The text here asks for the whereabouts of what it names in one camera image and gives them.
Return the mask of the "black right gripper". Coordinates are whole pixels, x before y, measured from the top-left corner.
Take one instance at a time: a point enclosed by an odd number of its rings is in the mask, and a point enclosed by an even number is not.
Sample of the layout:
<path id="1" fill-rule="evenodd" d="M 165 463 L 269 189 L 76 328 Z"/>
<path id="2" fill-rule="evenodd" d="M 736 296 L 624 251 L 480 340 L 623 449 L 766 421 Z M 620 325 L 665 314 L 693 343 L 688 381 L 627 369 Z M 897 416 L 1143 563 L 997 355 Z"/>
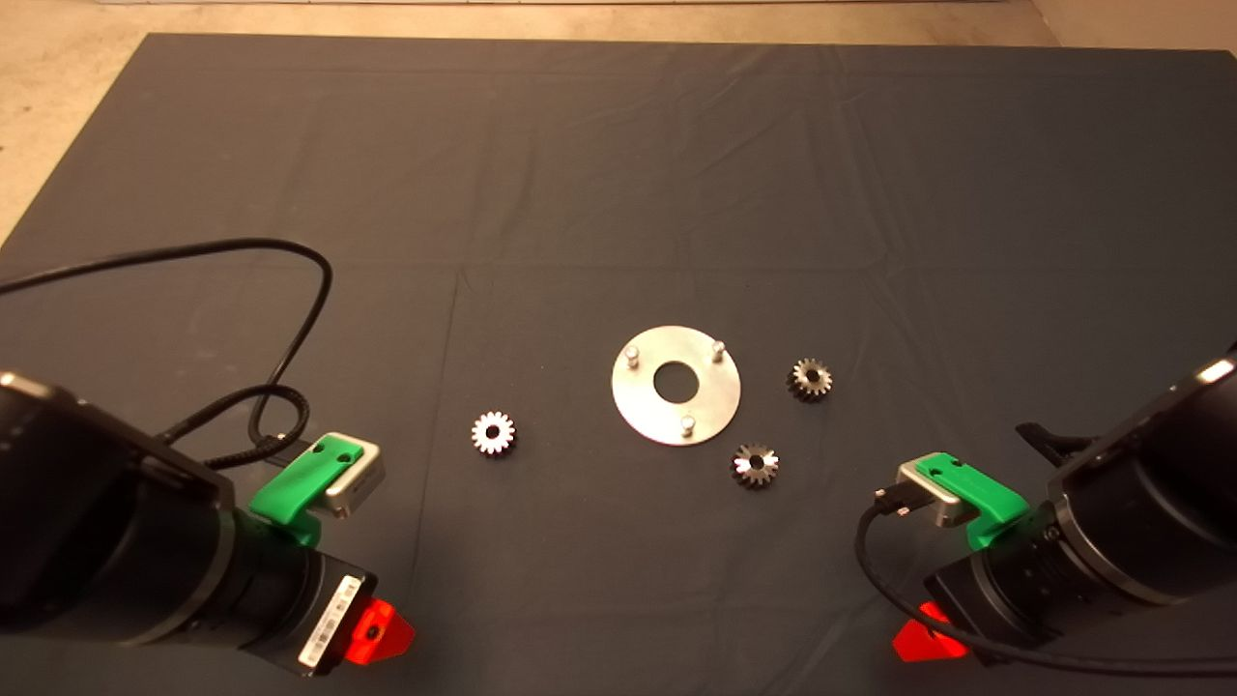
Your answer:
<path id="1" fill-rule="evenodd" d="M 1024 518 L 924 585 L 952 626 L 1017 648 L 1047 647 L 1098 624 L 1098 587 L 1065 550 L 1051 518 Z M 902 661 L 967 656 L 966 645 L 920 621 L 905 621 L 891 644 Z"/>

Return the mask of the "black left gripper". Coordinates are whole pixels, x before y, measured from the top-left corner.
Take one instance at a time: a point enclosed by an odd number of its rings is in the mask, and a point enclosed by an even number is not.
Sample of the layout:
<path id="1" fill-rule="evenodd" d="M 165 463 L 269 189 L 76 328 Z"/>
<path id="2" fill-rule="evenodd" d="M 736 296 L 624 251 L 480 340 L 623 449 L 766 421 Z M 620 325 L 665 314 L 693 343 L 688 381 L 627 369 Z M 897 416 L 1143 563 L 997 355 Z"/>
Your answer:
<path id="1" fill-rule="evenodd" d="M 216 590 L 221 647 L 298 677 L 327 677 L 343 664 L 349 640 L 350 661 L 361 666 L 400 656 L 414 643 L 414 626 L 374 597 L 376 574 L 250 516 L 235 520 L 235 549 Z"/>

